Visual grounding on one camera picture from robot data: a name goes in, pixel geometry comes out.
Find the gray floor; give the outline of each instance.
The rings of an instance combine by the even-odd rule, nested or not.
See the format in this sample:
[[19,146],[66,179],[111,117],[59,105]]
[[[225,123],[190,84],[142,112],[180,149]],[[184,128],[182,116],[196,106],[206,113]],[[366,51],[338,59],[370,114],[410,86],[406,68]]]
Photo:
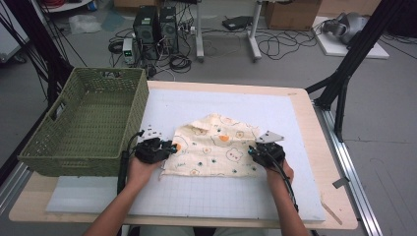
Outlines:
[[[83,9],[67,14],[90,14]],[[100,22],[106,12],[93,13]],[[125,21],[116,31],[126,29]],[[108,39],[115,31],[69,35],[90,67],[107,67],[110,56]],[[266,56],[257,63],[244,36],[212,34],[206,36],[207,57],[203,64],[193,62],[187,74],[174,74],[177,82],[306,88],[331,75],[341,57],[325,56],[322,49],[302,47],[279,61]],[[392,42],[417,56],[417,46]],[[349,85],[344,117],[343,137],[362,181],[369,202],[385,235],[416,235],[417,190],[412,184],[417,176],[417,64],[416,60],[383,42],[388,60],[366,59]],[[222,56],[226,52],[236,51]],[[68,48],[74,66],[82,66]],[[195,51],[191,54],[195,60]],[[166,73],[155,80],[173,81]],[[318,92],[311,94],[316,98]],[[30,63],[8,63],[0,67],[0,164],[45,109],[46,103]],[[8,219],[11,203],[0,216],[0,235],[76,235],[85,224],[18,223]],[[360,226],[352,231],[319,230],[320,235],[365,235]]]

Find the table leg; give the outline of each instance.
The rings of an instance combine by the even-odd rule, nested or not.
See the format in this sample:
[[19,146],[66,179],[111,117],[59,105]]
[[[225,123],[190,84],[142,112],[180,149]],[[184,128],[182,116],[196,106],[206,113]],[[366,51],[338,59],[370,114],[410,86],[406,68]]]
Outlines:
[[197,50],[197,59],[200,62],[205,60],[205,51],[203,49],[203,36],[202,36],[202,14],[200,10],[200,5],[202,0],[197,1],[197,27],[196,27],[196,50]]
[[257,32],[258,20],[260,19],[260,13],[263,0],[257,0],[254,13],[254,21],[252,22],[252,30],[248,30],[248,38],[254,52],[254,62],[262,58],[260,48],[255,40],[255,33]]

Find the patterned fabric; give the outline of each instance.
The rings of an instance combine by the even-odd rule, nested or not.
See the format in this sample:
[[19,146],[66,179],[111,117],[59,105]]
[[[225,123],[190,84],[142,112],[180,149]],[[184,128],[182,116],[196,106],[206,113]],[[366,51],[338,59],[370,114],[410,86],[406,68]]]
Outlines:
[[219,114],[175,131],[177,153],[164,163],[162,174],[188,176],[256,176],[259,165],[248,154],[259,129]]

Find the green wicker basket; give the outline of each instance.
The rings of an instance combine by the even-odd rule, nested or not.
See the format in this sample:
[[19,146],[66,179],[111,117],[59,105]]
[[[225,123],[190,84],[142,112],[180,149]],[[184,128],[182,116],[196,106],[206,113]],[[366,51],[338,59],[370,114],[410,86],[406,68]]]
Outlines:
[[148,96],[142,69],[75,68],[18,158],[45,176],[116,176]]

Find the forearm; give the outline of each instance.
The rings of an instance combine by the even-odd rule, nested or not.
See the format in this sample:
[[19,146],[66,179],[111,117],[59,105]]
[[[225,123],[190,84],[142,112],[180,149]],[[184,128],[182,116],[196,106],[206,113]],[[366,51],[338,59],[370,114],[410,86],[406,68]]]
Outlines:
[[141,188],[129,188],[127,186],[94,221],[84,235],[115,236]]
[[272,192],[272,195],[276,210],[278,211],[282,235],[308,235],[307,229],[298,215],[286,189],[284,191],[275,190]]

